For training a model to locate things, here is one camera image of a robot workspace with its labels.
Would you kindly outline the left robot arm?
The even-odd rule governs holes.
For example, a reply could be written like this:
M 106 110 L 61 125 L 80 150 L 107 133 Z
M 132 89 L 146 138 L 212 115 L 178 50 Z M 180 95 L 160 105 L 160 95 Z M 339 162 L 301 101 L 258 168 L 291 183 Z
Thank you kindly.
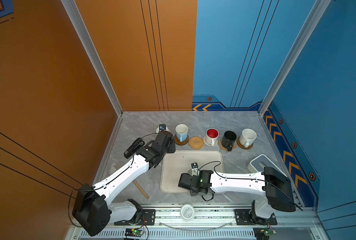
M 121 221 L 131 225 L 141 223 L 143 208 L 139 203 L 133 199 L 114 203 L 114 199 L 137 177 L 155 168 L 166 154 L 175 151 L 175 136 L 168 131 L 160 131 L 156 139 L 148 143 L 138 138 L 125 152 L 129 162 L 101 182 L 81 186 L 72 216 L 91 237 L 98 235 L 108 224 Z

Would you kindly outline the brown cork round coaster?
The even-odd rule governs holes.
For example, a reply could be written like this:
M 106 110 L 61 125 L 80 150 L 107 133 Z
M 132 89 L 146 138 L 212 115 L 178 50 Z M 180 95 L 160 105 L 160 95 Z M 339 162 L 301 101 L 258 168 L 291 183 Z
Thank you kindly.
M 244 145 L 242 145 L 242 144 L 240 143 L 240 140 L 239 140 L 239 139 L 237 139 L 237 145 L 238 145 L 240 148 L 244 149 L 244 150 L 249 150 L 249 149 L 251 149 L 251 148 L 254 146 L 254 144 L 251 144 L 250 146 L 248 146 L 248 147 L 246 148 Z

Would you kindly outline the white multicolour woven coaster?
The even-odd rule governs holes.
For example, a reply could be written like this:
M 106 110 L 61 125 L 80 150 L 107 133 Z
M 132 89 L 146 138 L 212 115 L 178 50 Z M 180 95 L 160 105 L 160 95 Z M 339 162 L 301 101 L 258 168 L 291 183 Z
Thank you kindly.
M 219 142 L 218 139 L 210 139 L 210 140 L 211 140 L 210 143 L 207 142 L 206 138 L 203 138 L 203 140 L 204 140 L 204 144 L 205 144 L 206 146 L 208 146 L 208 147 L 214 147 L 214 146 L 216 146 L 216 145 L 218 144 L 218 142 Z

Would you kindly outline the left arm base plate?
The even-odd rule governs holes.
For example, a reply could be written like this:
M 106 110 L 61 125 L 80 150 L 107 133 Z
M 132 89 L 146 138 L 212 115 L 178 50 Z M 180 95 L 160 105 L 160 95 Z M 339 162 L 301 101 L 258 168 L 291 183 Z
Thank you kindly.
M 130 221 L 119 221 L 115 222 L 115 226 L 141 226 L 146 224 L 146 226 L 153 226 L 156 219 L 156 210 L 155 209 L 145 209 L 142 210 L 142 214 L 138 220 Z

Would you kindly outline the black mug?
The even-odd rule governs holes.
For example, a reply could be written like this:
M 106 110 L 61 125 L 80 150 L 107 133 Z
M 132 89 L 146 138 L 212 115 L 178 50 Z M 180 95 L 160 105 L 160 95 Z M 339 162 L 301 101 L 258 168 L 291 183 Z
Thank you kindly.
M 234 143 L 236 139 L 237 139 L 236 133 L 234 133 L 233 131 L 226 131 L 223 135 L 221 145 L 228 152 L 231 152 L 234 147 Z

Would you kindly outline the red inside mug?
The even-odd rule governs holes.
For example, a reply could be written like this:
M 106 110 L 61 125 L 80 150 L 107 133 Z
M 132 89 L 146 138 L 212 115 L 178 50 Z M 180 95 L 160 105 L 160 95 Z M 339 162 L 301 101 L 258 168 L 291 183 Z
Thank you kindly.
M 218 139 L 219 137 L 219 132 L 218 130 L 214 129 L 214 128 L 210 128 L 206 131 L 205 137 L 207 142 L 210 143 L 211 140 L 210 139 Z

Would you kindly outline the white mug blue handle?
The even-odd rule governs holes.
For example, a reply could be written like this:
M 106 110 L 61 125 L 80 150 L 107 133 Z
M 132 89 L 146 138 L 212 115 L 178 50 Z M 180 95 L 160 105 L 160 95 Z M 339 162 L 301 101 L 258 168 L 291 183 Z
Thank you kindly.
M 176 136 L 180 140 L 180 142 L 183 142 L 187 138 L 188 131 L 189 128 L 185 124 L 179 124 L 176 126 Z

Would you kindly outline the rattan woven coaster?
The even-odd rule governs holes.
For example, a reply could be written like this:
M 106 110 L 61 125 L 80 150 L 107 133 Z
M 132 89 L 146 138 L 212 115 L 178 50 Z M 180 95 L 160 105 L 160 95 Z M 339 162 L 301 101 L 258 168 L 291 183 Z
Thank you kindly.
M 204 146 L 204 140 L 201 137 L 194 136 L 189 139 L 189 146 L 194 150 L 199 150 Z

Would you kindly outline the paw shaped wooden coaster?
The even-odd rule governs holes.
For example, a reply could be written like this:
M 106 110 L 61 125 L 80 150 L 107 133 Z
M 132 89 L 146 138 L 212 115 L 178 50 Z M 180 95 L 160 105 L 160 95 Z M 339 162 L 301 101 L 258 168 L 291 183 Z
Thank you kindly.
M 228 149 L 227 149 L 227 148 L 225 148 L 225 147 L 223 147 L 223 145 L 222 145 L 222 142 L 221 142 L 221 141 L 218 141 L 218 146 L 220 147 L 220 149 L 221 149 L 221 150 L 228 152 Z M 238 147 L 237 143 L 236 143 L 236 142 L 234 142 L 232 149 L 234 150 L 234 149 L 236 149 L 237 147 Z

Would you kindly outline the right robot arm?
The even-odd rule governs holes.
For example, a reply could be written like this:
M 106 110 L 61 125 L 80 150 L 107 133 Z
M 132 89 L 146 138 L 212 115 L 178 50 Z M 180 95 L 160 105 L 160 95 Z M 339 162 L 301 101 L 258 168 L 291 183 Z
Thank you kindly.
M 197 174 L 182 173 L 178 187 L 191 196 L 212 195 L 223 192 L 248 193 L 258 198 L 252 201 L 250 218 L 253 224 L 265 225 L 275 212 L 292 213 L 300 208 L 294 202 L 289 178 L 272 167 L 250 174 L 227 174 L 198 169 Z

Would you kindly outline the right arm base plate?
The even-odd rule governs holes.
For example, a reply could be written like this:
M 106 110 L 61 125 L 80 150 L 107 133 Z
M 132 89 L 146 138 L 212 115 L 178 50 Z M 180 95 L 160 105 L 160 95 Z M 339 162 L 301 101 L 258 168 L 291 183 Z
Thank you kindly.
M 274 213 L 272 213 L 268 219 L 262 219 L 258 217 L 254 219 L 252 216 L 251 209 L 235 209 L 234 213 L 238 226 L 244 226 L 244 225 L 275 226 L 278 224 L 277 218 Z

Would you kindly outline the glossy brown round coaster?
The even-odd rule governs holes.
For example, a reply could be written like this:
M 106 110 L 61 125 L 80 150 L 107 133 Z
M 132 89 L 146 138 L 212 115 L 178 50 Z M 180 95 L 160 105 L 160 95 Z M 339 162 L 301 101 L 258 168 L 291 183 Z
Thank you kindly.
M 183 142 L 180 142 L 180 140 L 177 138 L 177 136 L 175 135 L 175 144 L 178 146 L 184 146 L 189 142 L 189 137 L 187 137 Z

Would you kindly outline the white speckled mug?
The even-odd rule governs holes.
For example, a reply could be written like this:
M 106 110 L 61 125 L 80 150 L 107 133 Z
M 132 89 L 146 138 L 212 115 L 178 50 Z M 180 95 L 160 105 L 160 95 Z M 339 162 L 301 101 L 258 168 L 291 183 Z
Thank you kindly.
M 252 129 L 244 129 L 239 138 L 240 143 L 244 145 L 246 148 L 251 144 L 254 144 L 255 139 L 257 138 L 257 134 Z

